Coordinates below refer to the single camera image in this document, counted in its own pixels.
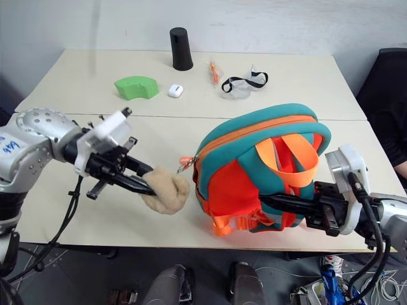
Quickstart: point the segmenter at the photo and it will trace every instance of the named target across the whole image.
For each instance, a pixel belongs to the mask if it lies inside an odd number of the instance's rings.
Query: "orange strap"
[[[260,159],[269,169],[279,176],[284,183],[294,187],[305,187],[312,182],[318,168],[318,154],[312,145],[302,135],[292,133],[283,135],[281,139],[286,143],[294,157],[305,169],[304,172],[286,173],[281,172],[277,166],[276,153],[273,141],[268,138],[256,144],[256,150]]]
[[[274,221],[267,218],[261,210],[253,211],[247,215],[212,216],[212,219],[215,234],[218,236],[230,234],[234,230],[251,230],[257,227],[259,223],[266,226],[274,224]]]

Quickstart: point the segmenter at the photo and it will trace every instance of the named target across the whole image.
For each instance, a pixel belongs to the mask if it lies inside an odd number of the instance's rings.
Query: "person's arm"
[[[394,170],[405,179],[407,179],[407,161],[400,163],[394,167]]]

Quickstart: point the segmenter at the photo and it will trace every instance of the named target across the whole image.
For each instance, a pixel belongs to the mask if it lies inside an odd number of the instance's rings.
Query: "backpack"
[[[193,181],[215,233],[297,226],[302,215],[264,205],[259,195],[286,193],[313,199],[312,179],[330,140],[328,128],[301,104],[254,111],[213,129],[195,155]]]

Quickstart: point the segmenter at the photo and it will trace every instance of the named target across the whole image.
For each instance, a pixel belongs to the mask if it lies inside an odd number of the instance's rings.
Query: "black cable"
[[[44,259],[45,257],[51,252],[51,250],[57,246],[57,240],[59,239],[59,236],[62,234],[64,229],[68,226],[69,222],[72,220],[75,211],[78,207],[79,203],[79,196],[80,196],[80,191],[81,191],[81,184],[82,184],[83,177],[79,176],[78,177],[78,182],[76,184],[75,190],[71,191],[68,193],[69,196],[72,196],[71,201],[69,202],[69,206],[67,209],[67,212],[65,214],[64,220],[62,221],[61,227],[59,228],[58,232],[56,235],[50,240],[45,247],[38,253],[36,254],[36,259],[34,262],[27,267],[26,270],[20,272],[19,274],[13,276],[10,278],[8,281],[10,283],[18,280],[19,278],[25,276],[28,272],[30,272],[33,269],[38,269],[38,265],[44,264]]]
[[[3,305],[4,299],[9,299],[10,300],[10,302],[8,302],[9,304],[24,305],[23,300],[21,299],[20,295],[18,294],[18,291],[16,289],[14,289],[14,287],[11,286],[10,283],[8,283],[6,280],[4,280],[2,278],[0,278],[0,291],[3,291],[3,292],[1,292],[1,295],[0,295],[1,305]]]
[[[352,279],[349,281],[349,287],[348,287],[348,295],[349,297],[352,297],[352,287],[354,283],[363,275],[366,274],[367,271],[369,271],[374,264],[376,264],[383,255],[383,238],[382,238],[382,233],[380,232],[380,228],[376,222],[376,217],[373,213],[373,210],[370,205],[370,200],[369,198],[363,198],[361,200],[362,206],[364,211],[366,212],[366,215],[368,216],[369,223],[371,227],[373,228],[373,232],[375,235],[375,240],[376,240],[376,252],[374,256],[370,259],[370,261],[358,272],[356,273]]]
[[[38,259],[38,254],[35,253],[34,251],[31,251],[31,250],[23,248],[23,247],[19,247],[18,251],[25,252],[25,253],[31,255],[33,258]],[[44,270],[44,268],[45,268],[45,265],[44,265],[43,261],[41,261],[37,266],[34,267],[34,269],[37,272],[41,272],[42,270]]]
[[[390,246],[391,246],[391,240],[390,237],[388,237],[387,235],[384,236],[385,242],[386,242],[386,247],[384,250],[384,255],[382,260],[380,261],[379,266],[377,267],[376,272],[374,273],[371,281],[369,282],[369,284],[366,286],[366,288],[361,291],[361,293],[354,297],[353,299],[347,301],[344,305],[351,305],[354,304],[358,301],[360,301],[366,294],[369,293],[369,291],[376,285],[376,282],[378,281],[380,275],[382,274],[384,267],[386,265],[387,259],[389,258],[390,255]]]

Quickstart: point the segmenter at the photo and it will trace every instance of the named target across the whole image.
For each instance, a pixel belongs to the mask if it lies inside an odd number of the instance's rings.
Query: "gray wall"
[[[332,54],[357,93],[380,48],[407,46],[407,1],[0,0],[0,73],[26,96],[64,48],[170,50],[175,26],[195,51]]]

